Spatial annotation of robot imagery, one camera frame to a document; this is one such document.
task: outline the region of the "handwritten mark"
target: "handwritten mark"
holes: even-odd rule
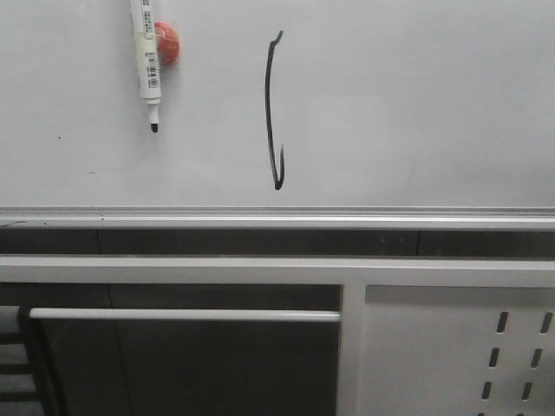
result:
[[[14,221],[13,223],[7,223],[7,224],[0,224],[0,227],[10,227],[12,225],[16,225],[16,224],[26,224],[27,221]]]
[[[276,168],[276,154],[274,152],[274,134],[271,128],[271,106],[270,106],[270,80],[271,80],[271,65],[274,59],[274,50],[281,40],[283,31],[279,31],[279,35],[275,41],[270,42],[270,47],[268,49],[268,64],[266,65],[266,83],[265,83],[265,99],[266,99],[266,127],[268,128],[268,150],[270,152],[270,165],[271,174],[274,178],[274,185],[276,191],[279,191],[284,185],[285,180],[285,157],[284,157],[284,145],[281,145],[281,152],[279,153],[279,176],[278,169]]]

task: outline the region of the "orange magnet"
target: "orange magnet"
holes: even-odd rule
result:
[[[180,56],[180,37],[171,25],[156,22],[156,38],[158,40],[158,55],[162,65],[172,65]]]

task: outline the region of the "white surface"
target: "white surface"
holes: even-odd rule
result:
[[[529,416],[555,411],[552,289],[368,287],[357,416]],[[506,331],[496,333],[500,313]],[[491,351],[499,348],[496,367]],[[533,353],[542,348],[539,368]],[[489,400],[481,398],[491,381]],[[528,401],[524,385],[533,382]]]
[[[33,319],[109,319],[148,321],[340,322],[339,312],[249,309],[72,309],[33,308]]]
[[[318,257],[0,256],[0,283],[268,283],[555,288],[555,262]]]
[[[158,135],[128,1],[3,4],[0,206],[555,206],[553,1],[155,5],[183,40]]]

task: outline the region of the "black marker drawing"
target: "black marker drawing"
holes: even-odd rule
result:
[[[284,158],[284,145],[281,145],[281,152],[279,154],[279,177],[278,170],[276,169],[276,154],[274,153],[274,134],[271,130],[271,108],[270,108],[270,79],[271,79],[271,63],[274,59],[274,49],[281,40],[281,36],[284,32],[279,31],[279,35],[275,41],[270,42],[270,48],[268,49],[268,64],[266,66],[266,84],[265,84],[265,97],[266,97],[266,126],[268,127],[268,150],[270,151],[270,164],[271,173],[274,177],[274,184],[276,186],[276,191],[279,191],[284,185],[285,179],[285,158]]]

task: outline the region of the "metal bar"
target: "metal bar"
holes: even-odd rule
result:
[[[555,230],[552,208],[17,208],[5,228]]]
[[[322,310],[246,309],[72,309],[33,308],[31,319],[116,321],[340,322],[341,314]]]
[[[0,283],[364,283],[373,286],[555,288],[555,262],[0,255]]]
[[[364,344],[364,308],[366,286],[363,283],[343,287],[341,343],[337,369],[336,416],[358,414],[358,383],[362,367]]]

